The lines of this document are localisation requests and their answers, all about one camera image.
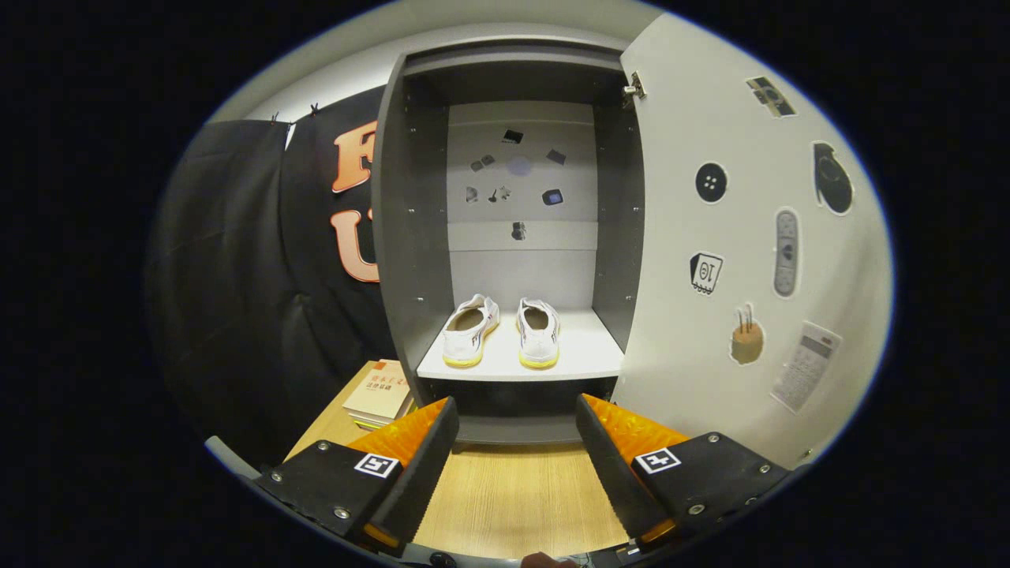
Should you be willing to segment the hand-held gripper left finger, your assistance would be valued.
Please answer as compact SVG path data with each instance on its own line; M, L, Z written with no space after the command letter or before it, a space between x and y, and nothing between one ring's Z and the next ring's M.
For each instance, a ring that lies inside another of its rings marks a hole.
M351 443L318 439L252 485L328 535L372 552L413 542L459 429L443 397Z

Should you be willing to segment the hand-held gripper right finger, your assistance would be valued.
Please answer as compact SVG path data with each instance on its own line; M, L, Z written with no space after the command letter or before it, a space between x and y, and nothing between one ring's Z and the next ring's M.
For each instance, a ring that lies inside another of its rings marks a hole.
M718 531L792 478L722 432L686 436L588 393L574 417L616 517L645 549Z

